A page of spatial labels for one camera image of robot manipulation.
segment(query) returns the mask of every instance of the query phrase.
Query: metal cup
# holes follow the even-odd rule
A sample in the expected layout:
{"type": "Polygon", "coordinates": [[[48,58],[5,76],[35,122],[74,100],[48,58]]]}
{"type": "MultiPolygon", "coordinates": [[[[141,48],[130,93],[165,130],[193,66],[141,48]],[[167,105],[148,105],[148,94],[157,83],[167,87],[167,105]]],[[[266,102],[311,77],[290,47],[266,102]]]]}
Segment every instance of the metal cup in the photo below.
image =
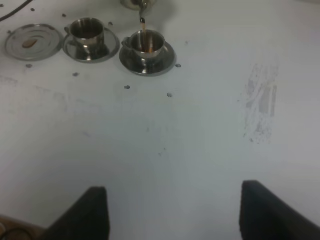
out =
{"type": "Polygon", "coordinates": [[[88,55],[96,55],[104,51],[105,26],[95,18],[81,18],[70,25],[68,33],[73,36],[79,50],[88,55]]]}
{"type": "Polygon", "coordinates": [[[143,66],[156,64],[161,59],[159,58],[165,46],[165,38],[159,32],[147,30],[144,36],[143,31],[138,31],[131,37],[126,37],[122,45],[131,50],[137,61],[143,66]]]}

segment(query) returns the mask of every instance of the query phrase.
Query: dark spot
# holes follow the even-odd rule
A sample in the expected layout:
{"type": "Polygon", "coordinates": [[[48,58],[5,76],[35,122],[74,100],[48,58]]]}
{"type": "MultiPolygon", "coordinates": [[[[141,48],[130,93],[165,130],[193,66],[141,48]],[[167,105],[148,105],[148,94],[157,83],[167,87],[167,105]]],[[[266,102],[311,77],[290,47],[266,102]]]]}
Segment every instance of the dark spot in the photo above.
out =
{"type": "Polygon", "coordinates": [[[91,135],[89,133],[87,133],[86,131],[83,131],[82,134],[85,135],[87,138],[91,138],[91,135]]]}

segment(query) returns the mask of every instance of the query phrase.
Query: empty saucer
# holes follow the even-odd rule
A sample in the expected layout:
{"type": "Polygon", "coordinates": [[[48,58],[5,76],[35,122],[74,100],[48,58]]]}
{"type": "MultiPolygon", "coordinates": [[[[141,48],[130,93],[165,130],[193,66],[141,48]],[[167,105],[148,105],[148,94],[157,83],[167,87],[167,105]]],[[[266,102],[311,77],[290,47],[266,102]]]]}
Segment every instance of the empty saucer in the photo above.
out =
{"type": "Polygon", "coordinates": [[[60,51],[63,36],[47,24],[30,24],[18,28],[7,38],[8,55],[23,61],[47,59],[60,51]]]}
{"type": "Polygon", "coordinates": [[[165,43],[162,52],[159,55],[161,60],[151,66],[143,66],[137,61],[134,53],[123,47],[120,51],[120,61],[126,69],[140,76],[158,76],[167,73],[173,68],[176,61],[176,54],[169,43],[165,43]]]}
{"type": "Polygon", "coordinates": [[[63,42],[63,51],[72,59],[86,64],[95,64],[107,61],[117,54],[120,49],[120,42],[117,36],[109,29],[104,29],[105,49],[98,54],[88,54],[79,49],[73,36],[67,35],[63,42]]]}

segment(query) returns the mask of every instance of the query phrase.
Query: stainless steel saucer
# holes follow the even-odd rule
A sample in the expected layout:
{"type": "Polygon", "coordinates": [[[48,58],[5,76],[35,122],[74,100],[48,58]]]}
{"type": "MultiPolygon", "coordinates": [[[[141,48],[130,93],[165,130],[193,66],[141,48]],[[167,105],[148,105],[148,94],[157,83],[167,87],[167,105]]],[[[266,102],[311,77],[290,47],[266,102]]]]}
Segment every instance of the stainless steel saucer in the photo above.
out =
{"type": "Polygon", "coordinates": [[[68,34],[63,41],[63,51],[72,59],[80,63],[96,64],[107,61],[114,57],[120,49],[120,42],[117,36],[109,29],[104,29],[105,48],[98,53],[88,54],[79,49],[73,36],[68,34]]]}
{"type": "Polygon", "coordinates": [[[143,66],[137,61],[137,57],[134,53],[126,47],[123,47],[120,51],[120,61],[122,65],[134,74],[140,76],[159,76],[169,72],[176,63],[176,54],[172,46],[169,43],[164,44],[164,48],[160,55],[159,62],[150,66],[143,66]]]}

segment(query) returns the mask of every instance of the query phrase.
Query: cup handle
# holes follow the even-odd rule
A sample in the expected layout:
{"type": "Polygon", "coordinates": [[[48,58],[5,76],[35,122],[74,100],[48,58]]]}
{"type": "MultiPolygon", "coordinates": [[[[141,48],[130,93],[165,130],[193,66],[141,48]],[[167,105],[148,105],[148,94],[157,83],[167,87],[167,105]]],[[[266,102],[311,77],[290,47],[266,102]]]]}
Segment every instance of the cup handle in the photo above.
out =
{"type": "Polygon", "coordinates": [[[70,34],[70,27],[71,27],[71,24],[67,25],[64,30],[67,34],[70,34]]]}
{"type": "Polygon", "coordinates": [[[130,44],[129,44],[129,40],[130,40],[130,37],[125,37],[122,41],[122,46],[124,48],[127,48],[129,50],[131,50],[131,47],[130,47],[130,44]]]}

